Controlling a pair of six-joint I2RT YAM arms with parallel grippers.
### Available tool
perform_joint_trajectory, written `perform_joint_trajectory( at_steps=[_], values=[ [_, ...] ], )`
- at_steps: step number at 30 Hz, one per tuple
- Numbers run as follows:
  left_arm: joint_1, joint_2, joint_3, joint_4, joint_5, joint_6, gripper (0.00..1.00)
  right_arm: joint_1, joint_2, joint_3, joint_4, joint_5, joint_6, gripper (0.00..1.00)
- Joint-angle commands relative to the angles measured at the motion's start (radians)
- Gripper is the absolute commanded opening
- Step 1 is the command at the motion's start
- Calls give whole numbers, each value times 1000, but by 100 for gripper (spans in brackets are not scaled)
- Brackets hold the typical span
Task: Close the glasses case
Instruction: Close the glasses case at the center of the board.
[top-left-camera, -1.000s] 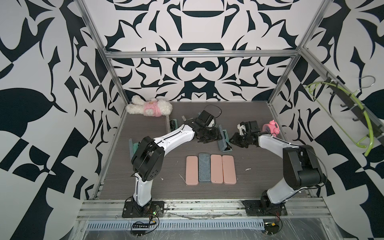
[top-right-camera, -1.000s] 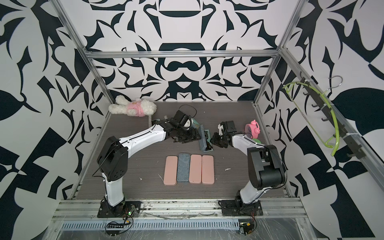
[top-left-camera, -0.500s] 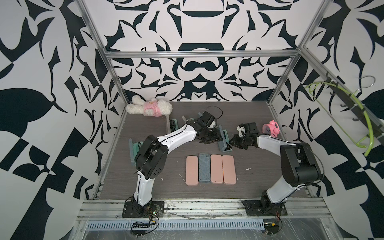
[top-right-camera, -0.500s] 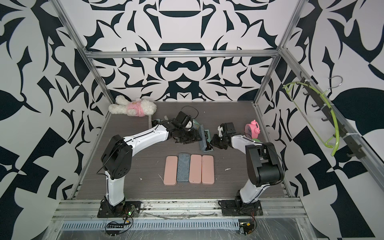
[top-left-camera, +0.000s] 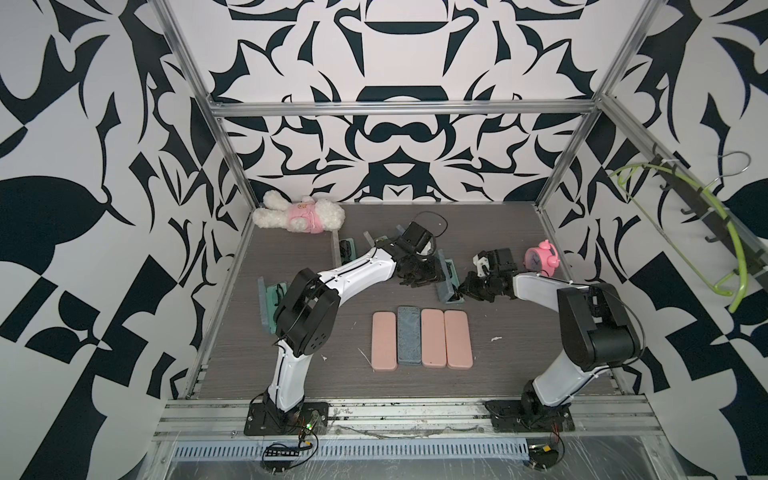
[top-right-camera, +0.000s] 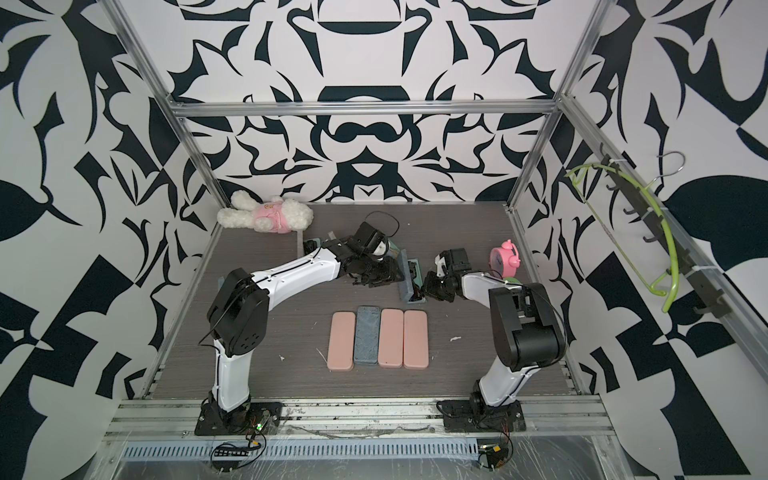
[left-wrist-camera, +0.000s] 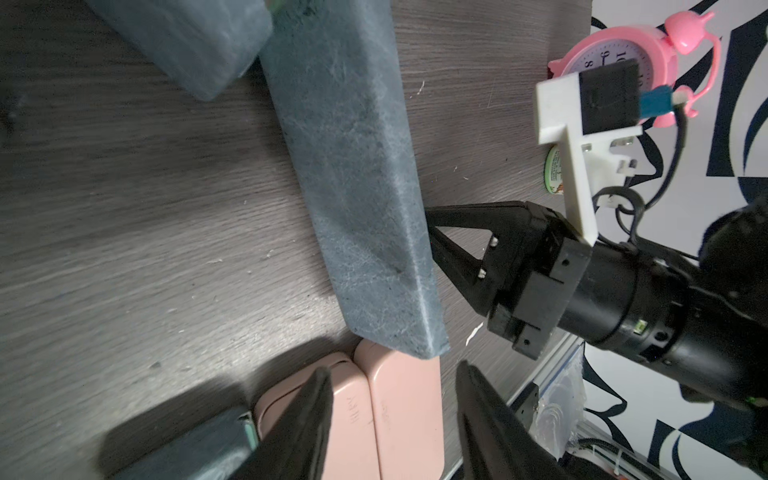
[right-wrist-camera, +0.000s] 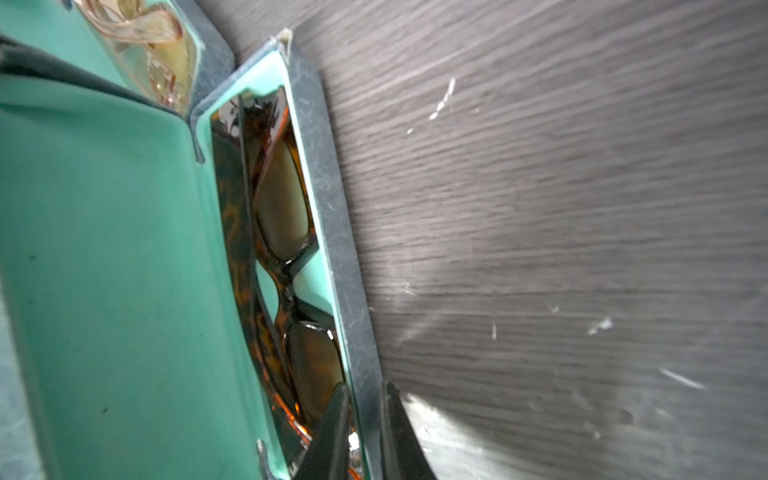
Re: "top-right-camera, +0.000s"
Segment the mint case with white sunglasses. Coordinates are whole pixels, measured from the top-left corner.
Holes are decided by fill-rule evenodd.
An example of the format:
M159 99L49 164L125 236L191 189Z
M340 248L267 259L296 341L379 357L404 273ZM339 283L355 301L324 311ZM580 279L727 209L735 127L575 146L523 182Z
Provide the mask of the mint case with white sunglasses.
M353 361L356 365L378 363L381 309L360 306L356 312Z

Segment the pink case with red glasses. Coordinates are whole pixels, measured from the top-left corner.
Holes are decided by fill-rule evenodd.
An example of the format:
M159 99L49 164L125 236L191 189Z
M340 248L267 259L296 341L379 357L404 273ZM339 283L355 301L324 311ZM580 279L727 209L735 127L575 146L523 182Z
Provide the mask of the pink case with red glasses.
M350 371L354 366L356 316L336 312L332 316L327 354L327 368L333 372Z

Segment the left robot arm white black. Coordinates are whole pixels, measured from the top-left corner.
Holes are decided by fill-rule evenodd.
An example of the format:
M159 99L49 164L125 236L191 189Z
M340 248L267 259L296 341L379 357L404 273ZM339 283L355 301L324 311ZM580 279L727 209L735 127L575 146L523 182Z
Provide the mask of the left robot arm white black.
M404 280L387 247L385 240L369 248L353 237L331 239L313 252L272 269L231 271L207 313L207 336L216 350L211 396L219 411L229 414L250 401L252 352L266 337L271 311L282 302L343 276L370 288Z

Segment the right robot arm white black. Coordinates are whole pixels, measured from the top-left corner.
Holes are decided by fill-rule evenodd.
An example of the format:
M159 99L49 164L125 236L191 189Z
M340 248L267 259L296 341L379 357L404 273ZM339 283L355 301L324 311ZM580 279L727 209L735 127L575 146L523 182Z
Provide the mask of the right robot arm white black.
M536 373L558 363L565 354L563 330L539 283L509 282L485 272L444 276L430 272L422 291L437 300L451 302L461 297L489 309L496 358L471 396L470 402L479 412L514 403Z

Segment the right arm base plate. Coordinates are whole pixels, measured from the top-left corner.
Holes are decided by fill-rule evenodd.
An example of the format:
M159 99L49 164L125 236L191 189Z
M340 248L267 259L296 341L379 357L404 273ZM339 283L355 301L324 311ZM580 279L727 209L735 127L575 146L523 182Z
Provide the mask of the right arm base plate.
M447 432L525 432L527 430L521 403L492 407L484 403L479 392L473 392L468 400L440 400L436 408L443 418Z

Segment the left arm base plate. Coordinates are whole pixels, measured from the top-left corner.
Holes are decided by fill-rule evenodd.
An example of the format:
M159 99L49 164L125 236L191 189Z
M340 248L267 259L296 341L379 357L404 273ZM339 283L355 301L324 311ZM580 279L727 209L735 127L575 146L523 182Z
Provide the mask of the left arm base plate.
M201 403L194 429L196 436L246 435L268 431L280 424L282 402L246 401L231 412L219 407L212 392Z

